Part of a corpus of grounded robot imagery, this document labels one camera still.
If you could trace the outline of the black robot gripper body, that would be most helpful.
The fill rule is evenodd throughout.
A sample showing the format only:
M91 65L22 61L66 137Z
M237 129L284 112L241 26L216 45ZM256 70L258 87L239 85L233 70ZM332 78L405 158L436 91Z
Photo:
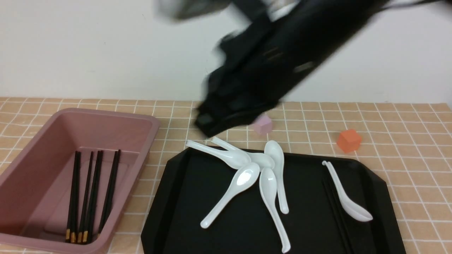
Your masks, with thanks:
M316 68L312 38L317 15L271 20L268 14L257 14L249 20L244 31L219 43L225 60L209 75L195 120L204 137L251 124Z

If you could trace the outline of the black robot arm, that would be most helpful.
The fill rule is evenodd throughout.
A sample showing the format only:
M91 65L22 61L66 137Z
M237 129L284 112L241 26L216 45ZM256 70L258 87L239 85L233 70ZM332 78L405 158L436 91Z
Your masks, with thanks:
M365 27L377 13L431 3L387 5L386 0L157 0L158 13L186 21L237 8L249 26L224 36L223 64L207 77L195 125L207 138L252 124L276 108L303 79Z

